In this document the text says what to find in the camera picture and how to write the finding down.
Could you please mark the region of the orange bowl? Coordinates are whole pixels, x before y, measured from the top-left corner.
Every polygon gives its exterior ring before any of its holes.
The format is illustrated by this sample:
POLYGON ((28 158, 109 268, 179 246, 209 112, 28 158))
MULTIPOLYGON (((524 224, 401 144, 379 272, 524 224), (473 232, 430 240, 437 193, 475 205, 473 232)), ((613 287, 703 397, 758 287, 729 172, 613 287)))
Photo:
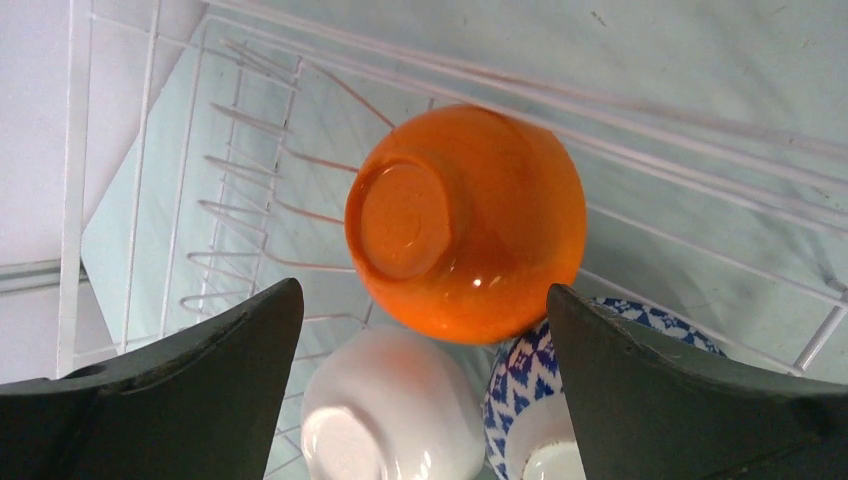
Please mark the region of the orange bowl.
POLYGON ((552 132, 457 104, 374 147, 344 228, 357 274, 390 316, 438 340, 490 344, 534 327, 549 288, 576 280, 588 214, 552 132))

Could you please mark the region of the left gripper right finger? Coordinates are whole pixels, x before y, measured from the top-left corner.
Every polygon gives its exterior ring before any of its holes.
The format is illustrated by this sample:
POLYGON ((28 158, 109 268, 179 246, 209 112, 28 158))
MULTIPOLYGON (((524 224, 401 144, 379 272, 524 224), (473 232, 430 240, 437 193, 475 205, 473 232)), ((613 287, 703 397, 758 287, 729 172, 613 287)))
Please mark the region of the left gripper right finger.
POLYGON ((590 479, 843 479, 847 388, 700 350, 554 284, 547 313, 590 479))

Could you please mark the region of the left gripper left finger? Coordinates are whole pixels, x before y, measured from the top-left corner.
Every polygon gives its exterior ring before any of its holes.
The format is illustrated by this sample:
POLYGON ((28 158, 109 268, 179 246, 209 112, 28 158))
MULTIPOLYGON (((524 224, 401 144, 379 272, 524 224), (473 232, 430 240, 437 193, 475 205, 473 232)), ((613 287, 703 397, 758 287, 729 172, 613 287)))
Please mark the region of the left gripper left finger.
POLYGON ((259 479, 304 320, 300 283, 62 378, 1 388, 5 479, 259 479))

